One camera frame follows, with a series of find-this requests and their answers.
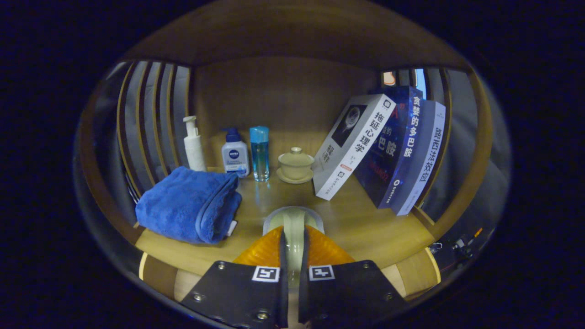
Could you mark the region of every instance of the blue liquid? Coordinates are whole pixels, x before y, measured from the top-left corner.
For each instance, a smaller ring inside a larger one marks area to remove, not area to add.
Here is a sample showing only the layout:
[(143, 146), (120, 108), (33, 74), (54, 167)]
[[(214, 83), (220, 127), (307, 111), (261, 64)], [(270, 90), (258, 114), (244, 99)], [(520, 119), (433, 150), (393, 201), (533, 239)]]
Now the blue liquid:
[(252, 147), (254, 179), (256, 181), (267, 181), (270, 173), (268, 169), (268, 142), (251, 143), (250, 146)]

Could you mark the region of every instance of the blue cap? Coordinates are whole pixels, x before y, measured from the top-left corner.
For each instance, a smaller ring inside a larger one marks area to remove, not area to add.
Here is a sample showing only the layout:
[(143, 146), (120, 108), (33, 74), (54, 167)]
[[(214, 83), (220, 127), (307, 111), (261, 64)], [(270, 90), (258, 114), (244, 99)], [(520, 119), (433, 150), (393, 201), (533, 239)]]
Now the blue cap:
[(250, 128), (250, 143), (268, 142), (268, 127), (257, 126)]
[(228, 143), (231, 142), (239, 142), (240, 140), (242, 140), (242, 137), (240, 137), (240, 134), (238, 133), (238, 130), (236, 128), (228, 128), (228, 134), (225, 135), (225, 141)]

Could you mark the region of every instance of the blue towel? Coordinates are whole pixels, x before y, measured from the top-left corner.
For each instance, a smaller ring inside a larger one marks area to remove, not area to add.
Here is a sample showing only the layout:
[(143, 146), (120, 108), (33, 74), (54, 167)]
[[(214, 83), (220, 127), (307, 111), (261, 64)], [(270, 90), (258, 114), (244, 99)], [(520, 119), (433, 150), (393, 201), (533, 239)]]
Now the blue towel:
[(140, 225), (192, 244), (217, 244), (242, 202), (235, 173), (196, 172), (178, 167), (142, 195), (136, 205)]

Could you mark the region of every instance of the dark blue book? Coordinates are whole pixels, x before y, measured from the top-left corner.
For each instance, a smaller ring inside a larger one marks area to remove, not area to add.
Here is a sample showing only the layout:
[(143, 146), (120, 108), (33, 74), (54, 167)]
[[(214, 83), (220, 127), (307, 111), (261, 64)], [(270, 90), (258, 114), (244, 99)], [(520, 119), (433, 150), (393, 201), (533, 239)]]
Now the dark blue book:
[(420, 116), (422, 92), (409, 86), (383, 87), (373, 92), (384, 93), (396, 102), (396, 108), (354, 175), (377, 208), (389, 208), (397, 186), (395, 177), (400, 168), (409, 166), (418, 145), (414, 123)]
[(389, 202), (398, 216), (407, 215), (421, 195), (436, 162), (445, 128), (445, 106), (434, 101), (421, 100), (417, 144), (409, 165), (397, 173), (400, 183)]

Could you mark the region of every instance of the wooden back panel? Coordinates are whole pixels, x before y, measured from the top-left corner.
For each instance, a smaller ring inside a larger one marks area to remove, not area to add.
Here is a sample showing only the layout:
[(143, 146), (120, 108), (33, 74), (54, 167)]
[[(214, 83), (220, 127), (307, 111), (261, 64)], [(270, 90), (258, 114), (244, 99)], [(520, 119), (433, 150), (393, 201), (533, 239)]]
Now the wooden back panel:
[(270, 166), (299, 146), (314, 156), (353, 95), (367, 94), (378, 73), (330, 61), (256, 57), (196, 70), (194, 104), (208, 167), (223, 167), (222, 129), (235, 126), (250, 146), (249, 128), (270, 128)]

